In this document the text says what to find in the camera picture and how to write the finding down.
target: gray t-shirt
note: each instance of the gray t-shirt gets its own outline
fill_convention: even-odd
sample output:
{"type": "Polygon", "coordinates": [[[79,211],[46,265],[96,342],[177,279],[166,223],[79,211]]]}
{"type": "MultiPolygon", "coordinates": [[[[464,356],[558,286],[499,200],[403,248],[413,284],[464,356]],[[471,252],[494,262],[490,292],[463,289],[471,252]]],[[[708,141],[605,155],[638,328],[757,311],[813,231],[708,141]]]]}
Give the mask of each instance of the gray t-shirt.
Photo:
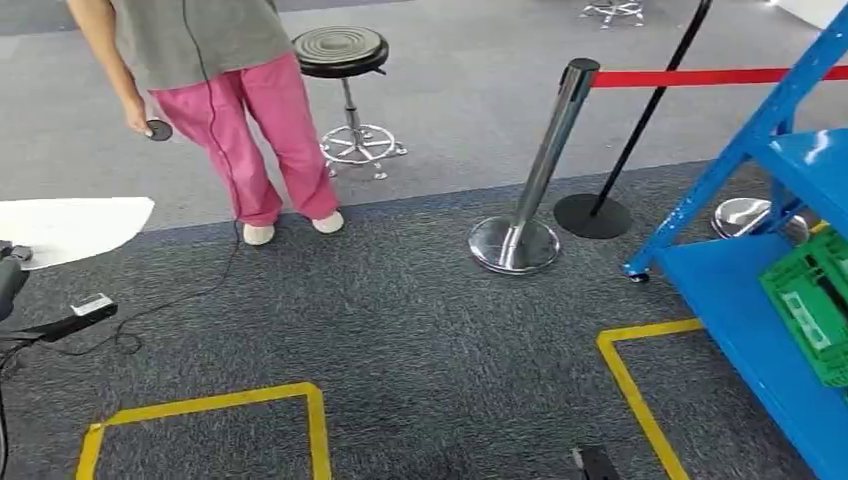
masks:
{"type": "Polygon", "coordinates": [[[291,50],[273,0],[111,0],[116,42],[139,86],[164,90],[267,63],[291,50]]]}

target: floor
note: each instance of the floor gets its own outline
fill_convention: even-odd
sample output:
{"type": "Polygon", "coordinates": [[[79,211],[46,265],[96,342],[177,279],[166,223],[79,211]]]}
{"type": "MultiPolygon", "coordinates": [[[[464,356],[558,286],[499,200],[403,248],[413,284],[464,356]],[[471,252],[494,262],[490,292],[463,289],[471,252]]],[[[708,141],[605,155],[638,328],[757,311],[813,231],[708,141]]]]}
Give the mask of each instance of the floor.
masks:
{"type": "MultiPolygon", "coordinates": [[[[562,234],[559,262],[526,278],[482,270],[466,246],[517,187],[349,207],[352,221],[329,238],[284,216],[280,236],[241,249],[213,295],[130,323],[137,353],[28,351],[4,383],[10,478],[65,478],[91,459],[80,460],[82,432],[119,410],[300,382],[323,391],[327,455],[310,458],[314,415],[301,397],[107,427],[97,478],[307,479],[327,461],[338,479],[559,480],[580,444],[603,445],[624,479],[664,478],[595,338],[691,315],[661,278],[634,285],[617,265],[702,168],[628,174],[616,196],[633,206],[633,231],[606,242],[562,234]]],[[[540,218],[602,180],[554,182],[540,218]]],[[[767,186],[746,170],[724,195],[767,186]]],[[[702,218],[685,238],[710,234],[702,218]]],[[[228,223],[145,233],[33,278],[10,322],[58,316],[75,294],[99,291],[126,318],[216,283],[231,246],[228,223]]],[[[114,327],[54,347],[80,351],[114,327]]],[[[618,348],[691,478],[813,478],[704,332],[618,348]]]]}
{"type": "MultiPolygon", "coordinates": [[[[111,345],[80,358],[27,352],[4,383],[9,478],[67,478],[88,425],[122,409],[303,381],[324,391],[337,478],[561,479],[579,443],[605,445],[623,478],[665,478],[594,338],[688,318],[661,278],[634,287],[616,266],[703,167],[689,162],[714,156],[767,87],[671,90],[615,192],[634,209],[633,231],[612,242],[561,233],[566,255],[553,270],[504,279],[467,259],[465,235],[509,210],[563,65],[586,56],[607,70],[661,69],[694,2],[646,0],[646,26],[606,31],[579,18],[585,1],[576,0],[277,3],[293,35],[356,24],[390,40],[389,75],[357,79],[354,93],[364,119],[390,128],[410,154],[385,163],[385,181],[340,172],[352,220],[341,236],[317,238],[283,217],[287,235],[241,250],[220,296],[134,322],[138,354],[111,345]]],[[[685,66],[789,65],[815,34],[764,2],[716,0],[685,66]]],[[[308,85],[319,130],[336,126],[340,86],[308,85]]],[[[842,124],[845,88],[821,86],[798,128],[842,124]]],[[[649,93],[590,95],[546,220],[557,196],[600,186],[594,174],[611,167],[649,93]]],[[[153,144],[127,132],[62,2],[0,0],[0,109],[0,170],[15,179],[0,200],[157,201],[149,231],[125,249],[35,277],[10,322],[53,319],[82,290],[113,295],[125,318],[219,278],[231,244],[218,223],[230,215],[223,189],[184,139],[153,144]]],[[[726,196],[764,194],[764,185],[746,171],[726,196]]],[[[701,221],[691,235],[709,230],[701,221]]],[[[62,347],[83,348],[113,327],[62,347]]],[[[691,478],[812,478],[705,333],[619,349],[691,478]]],[[[305,412],[301,400],[265,402],[109,427],[98,477],[308,478],[305,412]]]]}
{"type": "MultiPolygon", "coordinates": [[[[584,3],[415,0],[283,12],[292,35],[321,25],[355,24],[375,28],[391,42],[389,75],[356,79],[354,94],[363,119],[389,127],[411,154],[386,162],[389,182],[340,178],[344,202],[524,181],[568,60],[587,56],[608,70],[662,68],[694,2],[646,1],[645,27],[608,31],[598,28],[597,19],[578,18],[584,3]]],[[[12,18],[40,19],[36,5],[51,12],[62,7],[53,0],[0,0],[0,12],[20,10],[12,18]],[[24,11],[26,5],[33,11],[24,11]]],[[[0,162],[14,168],[18,179],[4,185],[0,199],[150,196],[159,204],[151,229],[229,218],[224,190],[200,151],[185,141],[152,144],[127,131],[120,106],[80,35],[59,30],[69,28],[64,18],[55,13],[41,22],[31,20],[29,30],[24,20],[0,22],[6,25],[6,35],[0,36],[0,105],[7,119],[0,142],[12,152],[0,162]]],[[[813,29],[764,2],[717,0],[685,66],[789,65],[814,36],[813,29]]],[[[342,122],[340,85],[316,79],[309,87],[319,130],[342,122]]],[[[807,100],[799,128],[839,124],[848,103],[844,88],[826,85],[807,100]]],[[[766,89],[672,90],[630,167],[711,158],[766,89]]],[[[557,176],[607,171],[649,93],[592,94],[557,176]]]]}

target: blue shelf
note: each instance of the blue shelf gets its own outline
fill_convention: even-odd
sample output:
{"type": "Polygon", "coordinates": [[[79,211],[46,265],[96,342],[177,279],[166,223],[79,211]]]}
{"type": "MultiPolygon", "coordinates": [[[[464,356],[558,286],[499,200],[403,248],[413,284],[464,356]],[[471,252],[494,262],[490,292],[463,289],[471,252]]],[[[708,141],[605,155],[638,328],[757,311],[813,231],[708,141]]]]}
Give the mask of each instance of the blue shelf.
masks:
{"type": "Polygon", "coordinates": [[[780,235],[748,236],[669,247],[659,262],[810,468],[845,480],[848,404],[821,384],[757,280],[790,248],[780,235]]]}
{"type": "Polygon", "coordinates": [[[757,162],[848,238],[848,129],[781,135],[766,149],[757,162]]]}

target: black cable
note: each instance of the black cable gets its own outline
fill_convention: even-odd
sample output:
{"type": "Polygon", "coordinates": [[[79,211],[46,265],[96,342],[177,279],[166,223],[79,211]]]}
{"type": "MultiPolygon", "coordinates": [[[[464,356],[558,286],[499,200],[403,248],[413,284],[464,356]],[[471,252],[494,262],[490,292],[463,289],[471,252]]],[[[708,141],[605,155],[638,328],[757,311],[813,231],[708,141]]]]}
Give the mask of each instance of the black cable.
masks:
{"type": "Polygon", "coordinates": [[[194,298],[205,297],[205,296],[215,292],[229,278],[230,270],[232,269],[232,266],[233,266],[233,260],[235,259],[236,255],[238,254],[239,247],[241,245],[239,231],[238,231],[238,218],[241,217],[241,198],[239,197],[238,189],[236,188],[235,181],[233,180],[234,174],[233,174],[232,164],[230,163],[230,158],[227,155],[226,150],[224,150],[224,148],[222,147],[221,142],[218,140],[218,137],[215,135],[215,123],[218,120],[218,110],[215,108],[215,101],[214,101],[214,98],[213,98],[214,92],[212,90],[212,84],[210,83],[208,70],[206,69],[206,63],[203,61],[203,52],[200,49],[200,43],[197,41],[197,37],[195,37],[194,32],[191,30],[191,27],[189,25],[188,8],[187,8],[186,4],[187,4],[187,0],[182,0],[183,25],[185,26],[186,33],[188,33],[188,36],[191,39],[192,44],[194,45],[195,52],[197,52],[198,65],[200,67],[200,72],[203,75],[204,84],[206,85],[206,91],[207,91],[208,98],[209,98],[209,110],[210,110],[209,137],[214,142],[217,153],[219,153],[220,155],[223,156],[224,163],[227,166],[227,180],[228,180],[228,183],[230,185],[230,190],[233,192],[233,200],[234,200],[234,203],[235,203],[234,206],[235,206],[235,211],[236,211],[235,212],[236,218],[233,220],[234,243],[233,243],[232,253],[230,254],[229,259],[227,260],[227,265],[224,268],[224,273],[221,275],[221,278],[218,280],[218,282],[215,285],[213,285],[212,287],[203,289],[199,292],[184,295],[184,296],[179,297],[176,300],[173,300],[171,302],[163,303],[163,304],[158,305],[156,307],[144,310],[144,311],[136,313],[136,314],[134,314],[130,317],[127,317],[118,324],[118,326],[115,328],[115,332],[112,335],[106,337],[102,341],[98,342],[97,344],[95,344],[95,345],[93,345],[93,346],[91,346],[91,347],[89,347],[85,350],[68,351],[68,350],[63,350],[63,349],[56,348],[56,347],[47,346],[43,342],[38,343],[39,346],[47,348],[48,350],[53,350],[53,351],[60,353],[62,355],[80,357],[80,356],[88,355],[88,354],[94,352],[95,350],[101,348],[102,346],[106,345],[107,343],[109,343],[111,341],[111,342],[114,342],[115,347],[118,348],[118,350],[121,353],[123,353],[125,355],[132,355],[132,354],[138,352],[141,349],[141,347],[143,346],[143,342],[141,341],[141,337],[139,335],[134,334],[134,333],[127,333],[127,332],[123,331],[124,327],[128,323],[132,322],[133,320],[137,320],[141,317],[144,317],[144,316],[147,316],[147,315],[150,315],[150,314],[171,308],[171,307],[173,307],[177,304],[180,304],[182,302],[185,302],[185,301],[188,301],[188,300],[191,300],[191,299],[194,299],[194,298]]]}
{"type": "MultiPolygon", "coordinates": [[[[119,352],[121,352],[125,355],[132,355],[132,354],[138,352],[141,349],[141,347],[143,346],[143,343],[142,343],[141,337],[138,334],[127,333],[127,332],[123,331],[124,327],[126,327],[130,322],[132,322],[133,320],[137,320],[141,317],[151,315],[153,313],[157,313],[157,312],[160,312],[162,310],[166,310],[166,309],[171,308],[171,307],[173,307],[177,304],[180,304],[182,302],[185,302],[185,301],[188,301],[188,300],[191,300],[191,299],[194,299],[194,298],[205,297],[205,296],[215,292],[216,290],[218,290],[218,288],[220,288],[222,285],[224,285],[224,283],[226,283],[226,281],[229,279],[230,271],[232,270],[232,266],[233,266],[233,261],[234,261],[236,255],[238,254],[239,247],[241,245],[239,231],[238,231],[238,219],[239,219],[239,217],[241,217],[241,199],[239,198],[238,190],[237,190],[237,188],[235,186],[235,182],[233,180],[233,168],[232,168],[232,164],[230,163],[230,159],[227,156],[227,153],[224,150],[224,148],[221,146],[221,142],[218,140],[218,137],[215,135],[215,122],[218,119],[218,111],[215,108],[215,102],[214,102],[214,99],[213,99],[214,92],[212,90],[212,84],[210,83],[210,78],[209,78],[208,71],[206,69],[206,64],[203,61],[203,53],[200,49],[200,44],[198,43],[197,38],[194,36],[194,32],[192,32],[191,27],[189,26],[188,12],[187,12],[187,8],[186,8],[186,0],[182,0],[182,16],[183,16],[183,24],[185,25],[186,32],[188,33],[189,37],[191,38],[191,41],[194,44],[195,51],[197,52],[197,60],[198,60],[199,66],[200,66],[201,73],[203,74],[204,83],[206,85],[206,89],[207,89],[207,92],[208,92],[209,109],[210,109],[210,115],[211,115],[211,117],[209,119],[209,137],[215,143],[215,147],[217,147],[217,152],[220,155],[223,156],[224,163],[226,163],[226,165],[227,165],[227,176],[228,176],[227,180],[229,181],[230,189],[233,192],[233,200],[234,200],[234,203],[235,203],[235,211],[236,211],[235,217],[236,218],[233,220],[234,243],[233,243],[232,252],[230,253],[230,257],[227,259],[227,264],[224,267],[224,272],[221,274],[221,277],[218,280],[218,282],[215,283],[214,285],[212,285],[209,288],[205,288],[205,289],[200,290],[198,292],[191,293],[191,294],[188,294],[188,295],[184,295],[182,297],[177,298],[176,300],[173,300],[173,301],[170,301],[170,302],[167,302],[167,303],[163,303],[161,305],[149,308],[147,310],[143,310],[141,312],[138,312],[134,315],[131,315],[131,316],[125,318],[124,320],[122,320],[118,324],[118,326],[115,328],[115,331],[114,331],[114,333],[112,333],[112,335],[109,335],[105,339],[101,340],[100,342],[96,343],[95,345],[93,345],[93,346],[91,346],[91,347],[89,347],[85,350],[81,350],[81,351],[63,350],[63,349],[60,349],[60,348],[48,346],[44,342],[39,342],[37,340],[21,339],[21,341],[19,343],[17,343],[14,347],[12,347],[12,348],[6,350],[5,352],[2,352],[2,354],[0,354],[0,355],[2,355],[2,357],[0,358],[0,378],[2,378],[2,376],[3,376],[3,372],[5,371],[6,364],[10,360],[12,360],[13,358],[16,358],[18,353],[20,353],[21,350],[23,350],[24,348],[30,347],[32,345],[39,345],[43,348],[46,348],[48,350],[52,350],[52,351],[59,353],[61,355],[80,357],[80,356],[88,355],[88,354],[98,350],[99,348],[103,347],[104,345],[106,345],[109,342],[114,342],[115,347],[118,348],[119,352]],[[132,345],[127,346],[126,340],[124,340],[124,344],[122,344],[122,339],[132,339],[132,345]]],[[[5,476],[6,476],[6,465],[8,463],[8,459],[9,459],[9,437],[8,437],[8,429],[7,429],[7,425],[6,425],[6,408],[5,408],[5,405],[3,404],[2,384],[0,382],[0,480],[5,478],[5,476]]]]}
{"type": "MultiPolygon", "coordinates": [[[[33,340],[26,340],[3,353],[0,359],[0,378],[6,370],[6,363],[15,358],[21,350],[32,345],[33,340]]],[[[3,388],[0,382],[0,479],[6,478],[6,465],[9,463],[9,429],[6,425],[6,406],[3,404],[3,388]]]]}

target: yellow tape square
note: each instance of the yellow tape square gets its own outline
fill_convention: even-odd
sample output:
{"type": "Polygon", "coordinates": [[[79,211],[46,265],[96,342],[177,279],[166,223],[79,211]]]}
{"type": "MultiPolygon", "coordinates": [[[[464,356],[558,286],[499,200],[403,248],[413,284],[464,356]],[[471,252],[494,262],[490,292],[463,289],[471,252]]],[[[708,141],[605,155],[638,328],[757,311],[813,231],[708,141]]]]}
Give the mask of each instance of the yellow tape square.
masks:
{"type": "Polygon", "coordinates": [[[642,426],[645,436],[651,443],[651,447],[660,459],[663,468],[668,473],[671,480],[689,480],[689,475],[683,469],[680,459],[665,438],[665,434],[654,418],[645,399],[642,398],[642,393],[630,376],[627,366],[615,349],[614,343],[620,340],[634,340],[637,338],[656,337],[660,335],[670,335],[672,333],[691,332],[701,330],[704,326],[697,319],[681,320],[677,322],[656,323],[653,325],[641,325],[638,327],[617,328],[614,330],[605,330],[598,335],[598,348],[603,355],[607,366],[615,378],[618,388],[624,394],[630,409],[636,415],[636,420],[642,426]]]}
{"type": "Polygon", "coordinates": [[[97,456],[100,453],[100,446],[103,443],[103,434],[109,426],[126,425],[189,413],[208,412],[298,396],[306,397],[307,417],[309,419],[309,451],[312,457],[312,479],[331,480],[330,448],[327,439],[324,395],[318,387],[308,382],[121,410],[105,422],[92,424],[88,428],[82,444],[82,453],[80,454],[76,479],[94,479],[94,472],[97,468],[97,456]]]}

